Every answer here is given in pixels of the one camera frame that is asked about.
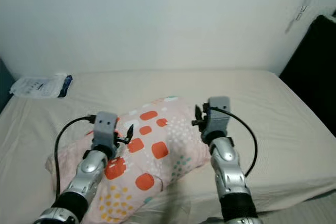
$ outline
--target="bed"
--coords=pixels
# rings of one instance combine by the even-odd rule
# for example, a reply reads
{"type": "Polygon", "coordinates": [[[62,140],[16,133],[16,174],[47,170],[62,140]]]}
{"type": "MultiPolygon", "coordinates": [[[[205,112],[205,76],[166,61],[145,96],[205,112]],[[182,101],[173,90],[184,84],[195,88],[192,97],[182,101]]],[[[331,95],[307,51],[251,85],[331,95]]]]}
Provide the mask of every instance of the bed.
{"type": "MultiPolygon", "coordinates": [[[[191,104],[230,97],[231,110],[254,130],[256,166],[247,178],[258,211],[288,208],[336,188],[336,140],[315,114],[266,71],[120,71],[73,75],[63,99],[12,97],[0,115],[0,223],[31,223],[54,199],[45,160],[70,120],[98,111],[123,113],[178,95],[191,104]]],[[[63,136],[64,146],[92,129],[85,122],[63,136]]],[[[253,142],[230,120],[229,135],[244,171],[253,142]]],[[[200,223],[219,216],[214,172],[206,164],[143,206],[126,223],[200,223]]]]}

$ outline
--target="wire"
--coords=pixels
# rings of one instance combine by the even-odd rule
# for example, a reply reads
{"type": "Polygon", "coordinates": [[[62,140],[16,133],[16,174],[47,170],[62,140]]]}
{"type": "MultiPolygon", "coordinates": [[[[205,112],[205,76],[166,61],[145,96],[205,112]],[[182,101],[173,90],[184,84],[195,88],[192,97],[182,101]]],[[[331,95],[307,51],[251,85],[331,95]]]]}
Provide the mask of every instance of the wire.
{"type": "Polygon", "coordinates": [[[64,133],[64,131],[71,126],[72,124],[78,122],[78,121],[82,121],[82,120],[88,120],[90,123],[92,123],[92,121],[94,122],[96,116],[95,115],[88,115],[88,116],[83,116],[81,118],[77,118],[72,120],[71,122],[67,123],[67,125],[65,125],[63,127],[63,129],[59,132],[56,141],[55,141],[55,146],[54,146],[54,159],[55,159],[55,167],[56,167],[56,199],[58,199],[59,197],[59,193],[60,193],[60,175],[59,175],[59,164],[58,164],[58,144],[59,144],[59,140],[62,136],[62,134],[64,133]]]}
{"type": "Polygon", "coordinates": [[[239,117],[237,117],[236,115],[226,111],[226,110],[222,110],[222,109],[219,109],[219,108],[216,108],[216,107],[209,107],[209,109],[211,110],[215,110],[215,111],[218,111],[218,112],[222,112],[224,114],[227,114],[229,116],[231,116],[232,118],[236,119],[239,123],[241,123],[248,131],[249,133],[251,134],[252,138],[253,138],[253,142],[254,142],[254,156],[253,156],[253,161],[250,165],[250,168],[247,170],[247,172],[245,173],[245,177],[247,177],[250,172],[252,171],[252,169],[254,168],[256,162],[257,162],[257,157],[258,157],[258,143],[257,143],[257,139],[256,139],[256,136],[254,135],[253,131],[251,130],[251,128],[242,120],[240,119],[239,117]]]}

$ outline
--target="beige bed sheet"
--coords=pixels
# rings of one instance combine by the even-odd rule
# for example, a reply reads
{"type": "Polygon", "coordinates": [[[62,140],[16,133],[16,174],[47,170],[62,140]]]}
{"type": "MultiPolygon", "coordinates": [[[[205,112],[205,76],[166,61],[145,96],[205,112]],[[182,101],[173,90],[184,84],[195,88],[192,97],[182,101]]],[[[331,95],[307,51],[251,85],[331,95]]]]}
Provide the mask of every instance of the beige bed sheet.
{"type": "MultiPolygon", "coordinates": [[[[123,71],[74,75],[64,99],[12,98],[0,115],[0,223],[31,223],[52,204],[44,163],[57,133],[71,119],[123,113],[156,98],[202,103],[227,95],[231,110],[254,130],[257,164],[247,179],[258,211],[290,207],[336,188],[336,140],[314,113],[274,74],[265,71],[123,71]]],[[[61,146],[92,129],[85,122],[64,134],[61,146]]],[[[253,158],[248,132],[228,126],[246,171],[253,158]]],[[[209,164],[168,187],[128,223],[198,223],[219,212],[209,164]]]]}

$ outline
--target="robotic arm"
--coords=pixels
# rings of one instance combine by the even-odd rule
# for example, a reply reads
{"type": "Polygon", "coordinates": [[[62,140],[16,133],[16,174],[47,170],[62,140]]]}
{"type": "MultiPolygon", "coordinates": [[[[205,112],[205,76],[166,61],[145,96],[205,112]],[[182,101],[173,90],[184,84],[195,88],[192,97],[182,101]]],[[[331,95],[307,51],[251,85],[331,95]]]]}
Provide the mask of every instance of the robotic arm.
{"type": "Polygon", "coordinates": [[[34,224],[79,224],[87,212],[102,179],[108,160],[114,159],[118,142],[128,144],[133,136],[133,125],[127,137],[114,132],[117,115],[99,112],[93,128],[91,150],[86,151],[68,188],[46,209],[34,224]]]}
{"type": "Polygon", "coordinates": [[[203,143],[209,146],[224,223],[262,224],[240,168],[234,142],[232,138],[227,137],[229,115],[212,108],[229,111],[229,98],[209,98],[208,102],[203,104],[203,113],[206,114],[204,118],[200,108],[196,106],[196,120],[192,125],[198,125],[203,143]]]}

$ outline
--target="pink pillowcase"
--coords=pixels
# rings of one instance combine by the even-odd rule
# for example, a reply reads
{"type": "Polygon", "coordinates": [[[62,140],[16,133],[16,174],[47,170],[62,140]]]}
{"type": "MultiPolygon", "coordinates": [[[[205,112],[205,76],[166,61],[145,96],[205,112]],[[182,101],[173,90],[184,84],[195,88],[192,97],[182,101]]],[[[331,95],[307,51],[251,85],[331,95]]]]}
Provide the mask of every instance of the pink pillowcase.
{"type": "MultiPolygon", "coordinates": [[[[121,115],[117,130],[125,135],[134,124],[133,140],[121,145],[118,157],[105,170],[97,194],[82,223],[120,223],[170,183],[209,160],[197,127],[191,126],[194,107],[183,99],[158,99],[121,115]]],[[[59,151],[61,191],[75,175],[83,153],[91,145],[88,134],[59,151]]],[[[46,168],[55,183],[55,162],[46,168]]]]}

